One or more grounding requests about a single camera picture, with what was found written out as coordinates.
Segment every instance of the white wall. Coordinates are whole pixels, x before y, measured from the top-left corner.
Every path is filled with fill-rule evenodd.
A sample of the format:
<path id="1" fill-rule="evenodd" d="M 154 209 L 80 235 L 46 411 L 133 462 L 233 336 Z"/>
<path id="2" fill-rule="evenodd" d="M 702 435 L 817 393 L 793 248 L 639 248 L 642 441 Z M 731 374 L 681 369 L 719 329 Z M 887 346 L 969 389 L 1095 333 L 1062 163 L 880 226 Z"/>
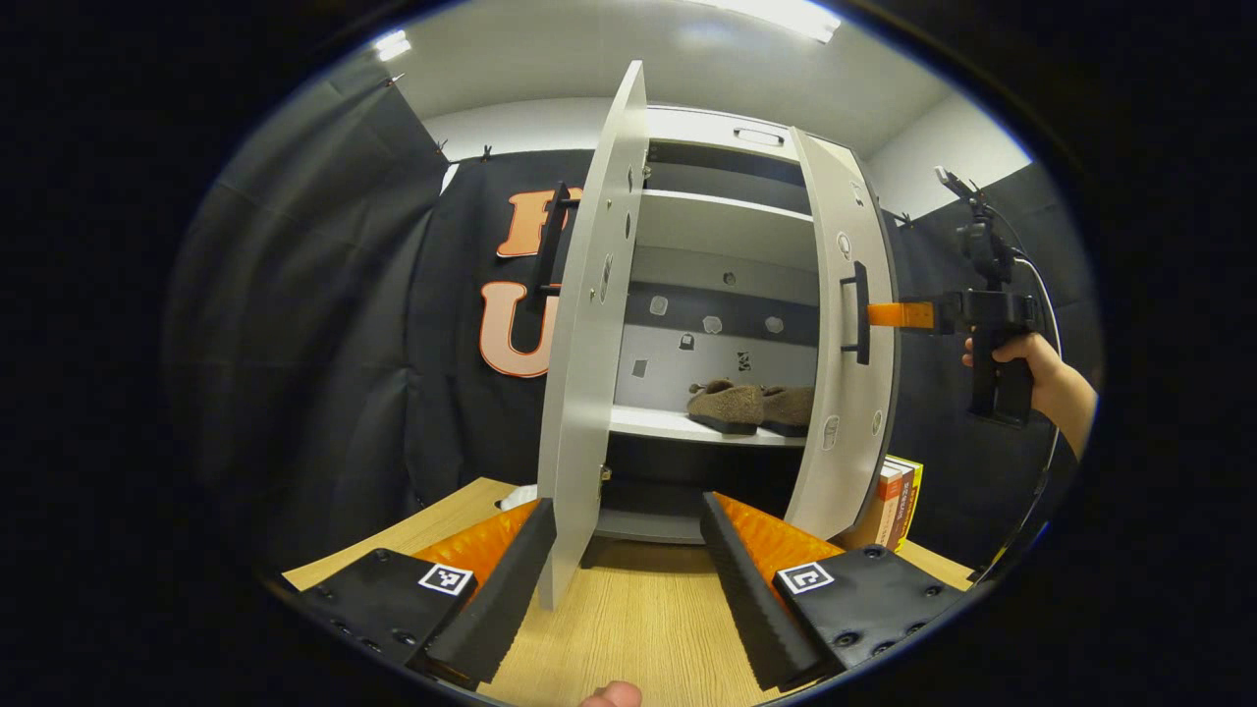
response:
<path id="1" fill-rule="evenodd" d="M 934 167 L 987 186 L 1031 164 L 1029 155 L 968 98 L 953 93 L 867 160 L 881 208 L 911 218 L 955 200 Z"/>
<path id="2" fill-rule="evenodd" d="M 554 98 L 499 103 L 424 118 L 451 162 L 479 157 L 485 145 L 491 155 L 538 150 L 593 150 L 611 109 L 611 98 Z"/>

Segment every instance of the white ceiling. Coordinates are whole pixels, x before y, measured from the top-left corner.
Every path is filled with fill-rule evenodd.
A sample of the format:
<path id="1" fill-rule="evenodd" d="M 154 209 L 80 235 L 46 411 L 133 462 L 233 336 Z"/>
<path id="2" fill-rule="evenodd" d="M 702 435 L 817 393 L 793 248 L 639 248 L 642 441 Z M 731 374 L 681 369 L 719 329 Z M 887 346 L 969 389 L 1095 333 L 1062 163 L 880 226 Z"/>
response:
<path id="1" fill-rule="evenodd" d="M 610 97 L 640 58 L 651 103 L 798 126 L 870 156 L 950 94 L 850 23 L 821 44 L 681 0 L 468 0 L 405 29 L 412 49 L 388 67 L 420 120 Z"/>

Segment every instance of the black curtain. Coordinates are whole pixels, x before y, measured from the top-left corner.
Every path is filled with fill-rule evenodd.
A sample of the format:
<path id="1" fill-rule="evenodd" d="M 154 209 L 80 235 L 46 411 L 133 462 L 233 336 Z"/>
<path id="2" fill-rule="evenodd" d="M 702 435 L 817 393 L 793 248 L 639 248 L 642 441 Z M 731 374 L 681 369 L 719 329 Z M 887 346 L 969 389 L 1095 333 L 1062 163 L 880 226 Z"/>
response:
<path id="1" fill-rule="evenodd" d="M 1031 164 L 984 189 L 992 205 L 1012 224 L 997 230 L 1036 264 L 1052 298 L 1065 362 L 1099 387 L 1104 361 L 1099 303 L 1081 239 L 1047 171 Z M 911 228 L 884 214 L 900 296 L 983 288 L 962 257 L 955 229 L 970 219 L 969 206 L 953 201 Z M 1022 265 L 1011 289 L 1038 296 Z M 960 364 L 963 336 L 904 335 L 891 454 L 925 464 L 913 520 L 914 541 L 978 569 L 991 562 L 1022 521 L 1043 479 L 1051 425 L 1038 413 L 1024 430 L 968 416 L 972 374 Z M 1060 501 L 1077 468 L 1060 438 L 1037 513 Z"/>
<path id="2" fill-rule="evenodd" d="M 405 304 L 447 161 L 387 78 L 365 58 L 297 91 L 210 186 L 171 281 L 186 464 L 279 569 L 419 507 Z"/>
<path id="3" fill-rule="evenodd" d="M 553 190 L 562 180 L 583 186 L 592 150 L 518 152 L 465 160 L 441 194 L 410 289 L 407 356 L 410 405 L 406 462 L 420 497 L 431 503 L 479 477 L 537 483 L 547 376 L 512 377 L 480 355 L 480 288 L 494 281 L 528 283 L 535 255 L 499 258 L 510 230 L 510 198 Z M 562 282 L 568 218 L 552 282 Z M 537 347 L 541 302 L 515 308 L 512 342 Z"/>

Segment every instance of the book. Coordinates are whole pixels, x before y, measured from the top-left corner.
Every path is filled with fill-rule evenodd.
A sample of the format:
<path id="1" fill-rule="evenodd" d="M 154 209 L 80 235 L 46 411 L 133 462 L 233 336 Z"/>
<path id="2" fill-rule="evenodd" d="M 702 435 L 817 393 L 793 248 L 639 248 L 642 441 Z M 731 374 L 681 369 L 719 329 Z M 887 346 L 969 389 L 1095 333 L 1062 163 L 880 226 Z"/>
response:
<path id="1" fill-rule="evenodd" d="M 904 494 L 903 479 L 904 472 L 900 465 L 882 464 L 877 476 L 877 491 L 874 492 L 869 508 L 854 528 L 838 533 L 836 540 L 840 547 L 854 550 L 872 543 L 890 547 L 899 499 Z"/>
<path id="2" fill-rule="evenodd" d="M 916 497 L 921 489 L 921 473 L 925 465 L 889 454 L 884 464 L 891 464 L 903 473 L 895 520 L 891 525 L 890 540 L 886 542 L 886 547 L 890 547 L 894 552 L 899 552 L 904 547 L 904 541 L 908 540 L 908 530 L 913 525 L 913 516 L 916 512 Z"/>

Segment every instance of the cabinet door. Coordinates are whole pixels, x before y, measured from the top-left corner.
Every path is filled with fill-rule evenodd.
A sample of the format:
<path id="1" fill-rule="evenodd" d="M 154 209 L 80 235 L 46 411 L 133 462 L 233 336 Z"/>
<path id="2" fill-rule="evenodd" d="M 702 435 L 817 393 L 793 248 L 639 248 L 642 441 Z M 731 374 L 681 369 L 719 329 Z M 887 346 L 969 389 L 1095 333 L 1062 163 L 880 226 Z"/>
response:
<path id="1" fill-rule="evenodd" d="M 860 341 L 861 306 L 892 302 L 894 292 L 889 244 L 855 156 L 798 128 L 791 128 L 791 137 L 812 205 L 821 331 L 811 430 L 786 521 L 827 538 L 859 520 L 874 491 L 892 414 L 894 330 L 864 327 L 866 364 L 843 347 Z M 866 297 L 860 292 L 865 284 Z"/>
<path id="2" fill-rule="evenodd" d="M 537 468 L 538 493 L 554 499 L 558 527 L 541 579 L 547 609 L 563 598 L 598 521 L 647 143 L 646 87 L 635 60 L 585 180 L 551 342 Z"/>

